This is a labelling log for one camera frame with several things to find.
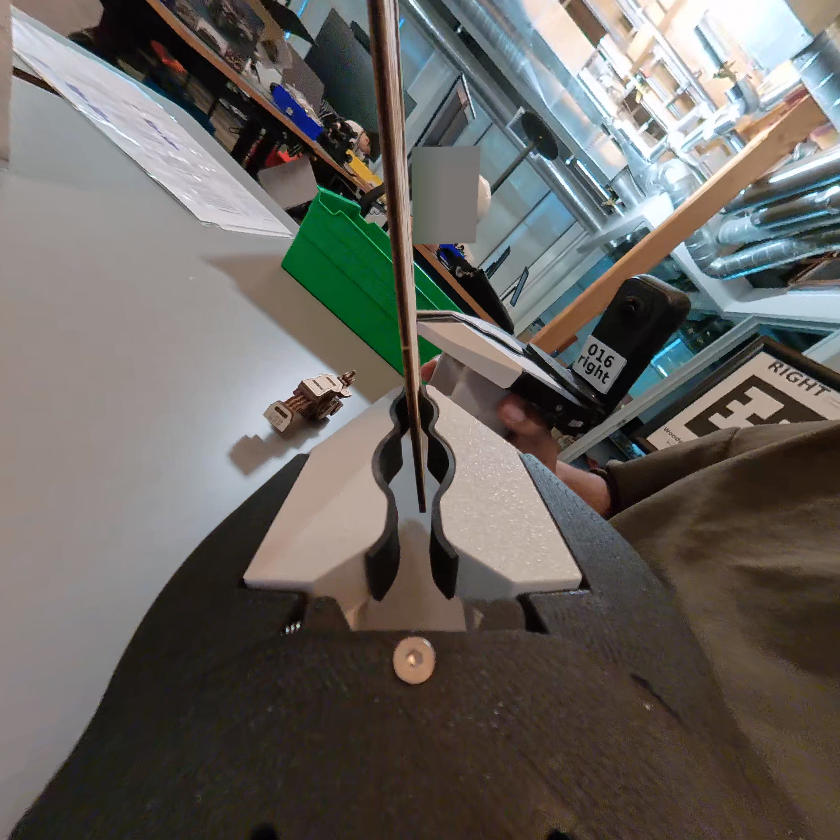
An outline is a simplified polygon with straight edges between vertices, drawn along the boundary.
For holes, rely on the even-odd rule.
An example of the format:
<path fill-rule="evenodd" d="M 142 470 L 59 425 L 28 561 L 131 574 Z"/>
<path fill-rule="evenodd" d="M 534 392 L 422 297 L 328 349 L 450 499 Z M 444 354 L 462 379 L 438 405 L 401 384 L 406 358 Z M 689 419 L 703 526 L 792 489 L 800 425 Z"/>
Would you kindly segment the yellow box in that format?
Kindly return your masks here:
<path fill-rule="evenodd" d="M 343 168 L 350 173 L 363 193 L 368 193 L 383 184 L 382 178 L 373 173 L 368 165 L 354 152 L 348 151 L 346 153 Z"/>

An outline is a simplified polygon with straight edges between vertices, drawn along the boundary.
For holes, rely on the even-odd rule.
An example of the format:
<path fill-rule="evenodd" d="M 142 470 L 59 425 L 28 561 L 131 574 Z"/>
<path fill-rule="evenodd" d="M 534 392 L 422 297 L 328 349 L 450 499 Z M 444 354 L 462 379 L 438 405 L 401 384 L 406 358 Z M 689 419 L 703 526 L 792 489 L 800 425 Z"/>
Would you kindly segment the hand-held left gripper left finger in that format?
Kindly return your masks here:
<path fill-rule="evenodd" d="M 395 388 L 311 450 L 244 573 L 250 590 L 331 598 L 352 629 L 408 629 L 396 586 L 413 512 Z"/>

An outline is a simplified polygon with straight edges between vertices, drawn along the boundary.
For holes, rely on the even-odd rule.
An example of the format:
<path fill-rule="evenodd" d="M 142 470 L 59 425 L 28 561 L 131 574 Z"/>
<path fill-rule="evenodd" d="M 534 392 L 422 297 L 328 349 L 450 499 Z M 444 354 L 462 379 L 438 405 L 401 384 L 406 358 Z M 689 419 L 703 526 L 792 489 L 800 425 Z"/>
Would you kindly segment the black and brown board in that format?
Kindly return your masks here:
<path fill-rule="evenodd" d="M 311 37 L 289 37 L 290 46 L 323 85 L 322 99 L 339 116 L 377 133 L 375 79 L 366 39 L 364 1 L 292 1 L 290 9 Z"/>

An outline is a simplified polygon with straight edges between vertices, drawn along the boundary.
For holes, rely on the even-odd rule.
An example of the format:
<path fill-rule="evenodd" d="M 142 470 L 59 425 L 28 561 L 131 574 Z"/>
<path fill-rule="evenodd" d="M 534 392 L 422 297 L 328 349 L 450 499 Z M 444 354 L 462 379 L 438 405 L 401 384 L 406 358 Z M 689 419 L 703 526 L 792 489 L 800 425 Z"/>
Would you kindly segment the laser-cut wooden gear sheet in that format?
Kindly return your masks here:
<path fill-rule="evenodd" d="M 408 433 L 413 451 L 416 497 L 427 508 L 422 377 L 417 337 L 416 287 L 410 185 L 407 170 L 403 74 L 396 1 L 368 1 L 371 59 L 380 129 L 382 178 L 392 247 L 395 304 L 400 334 Z"/>

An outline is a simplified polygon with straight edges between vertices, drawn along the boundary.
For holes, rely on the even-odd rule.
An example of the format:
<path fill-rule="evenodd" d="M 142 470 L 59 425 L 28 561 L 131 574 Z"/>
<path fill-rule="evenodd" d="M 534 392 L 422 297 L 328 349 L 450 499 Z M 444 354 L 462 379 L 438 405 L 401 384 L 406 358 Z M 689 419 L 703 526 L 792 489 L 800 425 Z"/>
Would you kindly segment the wooden workbench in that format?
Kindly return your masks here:
<path fill-rule="evenodd" d="M 265 116 L 267 125 L 271 126 L 272 129 L 282 127 L 287 133 L 294 135 L 308 153 L 315 155 L 322 163 L 330 167 L 348 188 L 353 189 L 354 196 L 367 198 L 373 193 L 375 189 L 373 185 L 356 177 L 351 171 L 336 162 L 320 143 L 310 139 L 283 111 L 279 110 L 273 100 L 267 98 L 245 76 L 237 73 L 235 68 L 232 68 L 222 56 L 208 47 L 206 41 L 197 37 L 189 27 L 186 27 L 168 6 L 156 1 L 147 1 L 146 3 L 187 48 L 220 72 L 226 82 L 230 82 L 238 93 L 251 100 L 259 112 Z M 465 288 L 459 282 L 457 276 L 452 274 L 437 258 L 436 248 L 429 245 L 415 245 L 413 249 L 414 256 L 420 258 L 422 265 L 432 270 L 433 275 L 444 284 L 444 287 L 450 289 L 457 299 L 464 302 L 470 312 L 487 322 L 495 323 L 498 326 L 502 325 L 500 321 L 493 318 L 492 312 L 488 312 L 486 308 L 482 307 L 480 301 L 470 294 L 469 289 Z"/>

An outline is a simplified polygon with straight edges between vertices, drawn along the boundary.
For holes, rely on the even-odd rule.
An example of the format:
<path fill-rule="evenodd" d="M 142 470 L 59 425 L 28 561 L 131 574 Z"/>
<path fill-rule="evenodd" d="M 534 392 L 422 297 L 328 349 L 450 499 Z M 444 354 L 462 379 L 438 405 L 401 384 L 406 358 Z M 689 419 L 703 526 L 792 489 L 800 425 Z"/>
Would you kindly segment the person's olive sweater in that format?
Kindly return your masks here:
<path fill-rule="evenodd" d="M 812 837 L 838 838 L 838 516 L 613 522 L 674 586 L 741 730 Z"/>

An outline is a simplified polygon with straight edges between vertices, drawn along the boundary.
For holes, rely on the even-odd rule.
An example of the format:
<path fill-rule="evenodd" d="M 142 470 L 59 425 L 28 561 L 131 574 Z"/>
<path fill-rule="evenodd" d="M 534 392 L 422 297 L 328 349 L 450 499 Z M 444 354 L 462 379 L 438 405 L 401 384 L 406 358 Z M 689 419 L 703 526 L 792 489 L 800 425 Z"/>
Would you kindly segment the black disc on pole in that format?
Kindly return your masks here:
<path fill-rule="evenodd" d="M 536 153 L 544 160 L 550 162 L 556 161 L 559 156 L 560 150 L 557 140 L 551 129 L 541 120 L 539 115 L 531 111 L 524 111 L 521 115 L 520 122 L 528 142 L 493 183 L 490 188 L 491 195 L 495 195 L 498 192 L 506 180 L 516 171 L 520 163 L 525 161 L 530 154 Z"/>

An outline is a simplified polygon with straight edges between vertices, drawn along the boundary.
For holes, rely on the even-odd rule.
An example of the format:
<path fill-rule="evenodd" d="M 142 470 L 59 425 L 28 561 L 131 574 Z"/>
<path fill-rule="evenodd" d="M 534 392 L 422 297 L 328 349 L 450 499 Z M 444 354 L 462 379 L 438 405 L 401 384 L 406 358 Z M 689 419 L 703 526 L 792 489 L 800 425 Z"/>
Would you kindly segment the silver ventilation duct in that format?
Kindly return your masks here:
<path fill-rule="evenodd" d="M 725 281 L 837 252 L 838 182 L 746 213 L 718 213 L 684 245 L 704 275 Z"/>
<path fill-rule="evenodd" d="M 628 207 L 646 196 L 620 108 L 595 78 L 595 47 L 562 2 L 411 2 L 508 107 L 536 112 L 578 160 Z"/>

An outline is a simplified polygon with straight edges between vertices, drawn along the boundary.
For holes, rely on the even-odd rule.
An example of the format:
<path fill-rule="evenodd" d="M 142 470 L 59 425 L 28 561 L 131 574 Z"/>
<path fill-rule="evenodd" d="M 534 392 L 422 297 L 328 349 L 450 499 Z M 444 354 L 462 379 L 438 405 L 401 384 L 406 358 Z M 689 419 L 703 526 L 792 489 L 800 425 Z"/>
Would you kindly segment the wooden beam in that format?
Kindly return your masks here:
<path fill-rule="evenodd" d="M 561 350 L 586 323 L 604 312 L 626 279 L 649 272 L 827 121 L 826 114 L 811 96 L 797 101 L 553 318 L 532 343 L 546 354 Z"/>

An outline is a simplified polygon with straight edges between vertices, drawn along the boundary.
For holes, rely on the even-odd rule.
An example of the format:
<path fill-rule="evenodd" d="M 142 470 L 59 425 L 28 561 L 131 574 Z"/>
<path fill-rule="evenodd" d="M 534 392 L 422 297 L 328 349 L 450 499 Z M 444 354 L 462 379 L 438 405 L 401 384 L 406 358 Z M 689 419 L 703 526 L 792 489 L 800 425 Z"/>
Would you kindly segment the grey desk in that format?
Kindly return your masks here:
<path fill-rule="evenodd" d="M 201 224 L 69 102 L 11 80 L 2 169 L 2 838 L 186 557 L 402 378 L 281 267 Z M 356 371 L 319 423 L 263 417 Z"/>

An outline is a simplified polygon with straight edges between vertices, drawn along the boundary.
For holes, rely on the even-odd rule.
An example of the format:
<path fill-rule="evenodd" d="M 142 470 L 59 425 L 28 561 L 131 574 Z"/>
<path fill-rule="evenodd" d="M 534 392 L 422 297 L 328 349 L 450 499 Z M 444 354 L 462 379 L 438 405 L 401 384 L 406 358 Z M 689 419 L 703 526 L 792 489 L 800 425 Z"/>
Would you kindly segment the printed paper sheet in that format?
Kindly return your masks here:
<path fill-rule="evenodd" d="M 14 53 L 206 226 L 292 232 L 134 81 L 12 12 Z"/>

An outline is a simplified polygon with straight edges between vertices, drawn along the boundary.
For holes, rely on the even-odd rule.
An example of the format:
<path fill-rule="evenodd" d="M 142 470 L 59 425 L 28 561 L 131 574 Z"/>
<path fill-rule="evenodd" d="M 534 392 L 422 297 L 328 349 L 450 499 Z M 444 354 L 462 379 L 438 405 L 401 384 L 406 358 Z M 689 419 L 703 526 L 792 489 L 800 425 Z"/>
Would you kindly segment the wooden model vehicle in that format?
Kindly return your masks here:
<path fill-rule="evenodd" d="M 284 433 L 295 417 L 319 423 L 336 414 L 343 401 L 351 396 L 356 371 L 342 374 L 322 373 L 300 381 L 285 401 L 270 404 L 263 417 L 279 434 Z"/>

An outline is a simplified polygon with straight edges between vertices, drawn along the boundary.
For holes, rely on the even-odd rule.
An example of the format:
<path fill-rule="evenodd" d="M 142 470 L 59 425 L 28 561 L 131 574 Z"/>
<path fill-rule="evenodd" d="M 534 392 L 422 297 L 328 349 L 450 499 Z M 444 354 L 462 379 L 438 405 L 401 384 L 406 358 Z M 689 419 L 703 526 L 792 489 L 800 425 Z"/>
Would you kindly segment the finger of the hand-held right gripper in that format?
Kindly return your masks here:
<path fill-rule="evenodd" d="M 500 328 L 460 312 L 419 312 L 417 333 L 494 385 L 509 388 L 526 370 L 523 352 Z"/>

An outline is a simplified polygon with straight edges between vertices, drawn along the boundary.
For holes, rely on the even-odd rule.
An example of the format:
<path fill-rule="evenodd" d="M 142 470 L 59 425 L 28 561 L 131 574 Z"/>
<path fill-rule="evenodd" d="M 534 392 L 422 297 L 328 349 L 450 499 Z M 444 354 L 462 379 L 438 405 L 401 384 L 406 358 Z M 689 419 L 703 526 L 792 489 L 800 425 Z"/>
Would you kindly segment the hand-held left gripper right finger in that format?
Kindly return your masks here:
<path fill-rule="evenodd" d="M 448 599 L 570 592 L 583 573 L 522 455 L 437 388 L 424 387 L 429 559 Z"/>

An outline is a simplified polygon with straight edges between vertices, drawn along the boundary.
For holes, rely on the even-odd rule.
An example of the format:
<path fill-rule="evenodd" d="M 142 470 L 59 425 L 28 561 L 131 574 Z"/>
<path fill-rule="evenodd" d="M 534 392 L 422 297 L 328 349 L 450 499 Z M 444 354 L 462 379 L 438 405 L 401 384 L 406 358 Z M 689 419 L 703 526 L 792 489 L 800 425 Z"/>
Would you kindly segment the green storage bin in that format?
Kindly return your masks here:
<path fill-rule="evenodd" d="M 282 266 L 403 374 L 390 238 L 357 203 L 320 187 Z"/>

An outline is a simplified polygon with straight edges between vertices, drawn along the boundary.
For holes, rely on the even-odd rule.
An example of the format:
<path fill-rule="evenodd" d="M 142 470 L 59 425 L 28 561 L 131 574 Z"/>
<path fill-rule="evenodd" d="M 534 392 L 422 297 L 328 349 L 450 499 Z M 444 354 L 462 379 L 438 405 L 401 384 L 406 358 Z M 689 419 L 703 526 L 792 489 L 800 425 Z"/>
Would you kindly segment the framed marker poster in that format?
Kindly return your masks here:
<path fill-rule="evenodd" d="M 757 336 L 641 426 L 632 440 L 650 454 L 726 429 L 838 418 L 838 373 Z"/>

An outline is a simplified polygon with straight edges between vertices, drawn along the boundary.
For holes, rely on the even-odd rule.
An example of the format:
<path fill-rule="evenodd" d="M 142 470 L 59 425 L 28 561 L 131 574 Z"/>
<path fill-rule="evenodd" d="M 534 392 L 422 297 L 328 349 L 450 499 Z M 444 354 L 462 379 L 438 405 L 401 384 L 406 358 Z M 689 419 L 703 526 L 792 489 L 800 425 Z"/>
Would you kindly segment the blue plastic crate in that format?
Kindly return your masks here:
<path fill-rule="evenodd" d="M 305 137 L 318 141 L 323 132 L 323 126 L 308 101 L 295 90 L 289 91 L 279 84 L 271 85 L 270 92 L 278 110 L 284 113 Z"/>

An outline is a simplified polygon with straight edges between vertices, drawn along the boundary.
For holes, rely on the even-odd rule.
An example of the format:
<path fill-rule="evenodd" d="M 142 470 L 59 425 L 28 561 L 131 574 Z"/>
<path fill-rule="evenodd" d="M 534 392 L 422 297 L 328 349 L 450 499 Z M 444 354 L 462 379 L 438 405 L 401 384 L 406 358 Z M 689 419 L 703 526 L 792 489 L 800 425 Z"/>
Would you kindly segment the person's right hand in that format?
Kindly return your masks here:
<path fill-rule="evenodd" d="M 551 471 L 558 463 L 559 449 L 551 430 L 539 413 L 519 396 L 505 396 L 497 406 L 497 416 L 506 437 L 524 455 L 530 455 Z"/>

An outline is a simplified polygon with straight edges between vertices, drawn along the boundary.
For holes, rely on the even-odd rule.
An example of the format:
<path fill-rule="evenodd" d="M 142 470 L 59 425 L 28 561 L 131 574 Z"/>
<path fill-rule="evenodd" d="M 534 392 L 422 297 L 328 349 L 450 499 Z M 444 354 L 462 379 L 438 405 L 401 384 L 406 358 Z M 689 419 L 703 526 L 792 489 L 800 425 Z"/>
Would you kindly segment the person's right forearm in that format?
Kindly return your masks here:
<path fill-rule="evenodd" d="M 730 428 L 559 476 L 674 581 L 734 570 L 838 577 L 838 422 Z"/>

